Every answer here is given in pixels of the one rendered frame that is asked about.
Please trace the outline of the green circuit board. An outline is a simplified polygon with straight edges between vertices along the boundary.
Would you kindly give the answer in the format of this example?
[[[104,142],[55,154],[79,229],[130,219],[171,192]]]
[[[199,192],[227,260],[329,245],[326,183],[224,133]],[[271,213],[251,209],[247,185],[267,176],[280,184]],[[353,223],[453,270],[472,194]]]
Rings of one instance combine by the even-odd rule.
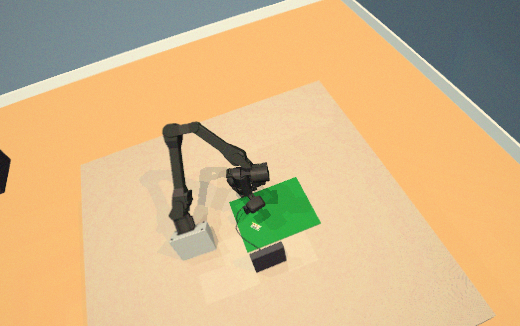
[[[241,236],[259,249],[321,224],[297,177],[253,194],[265,201],[254,214],[242,209],[248,197],[229,204]],[[247,253],[258,249],[243,238]]]

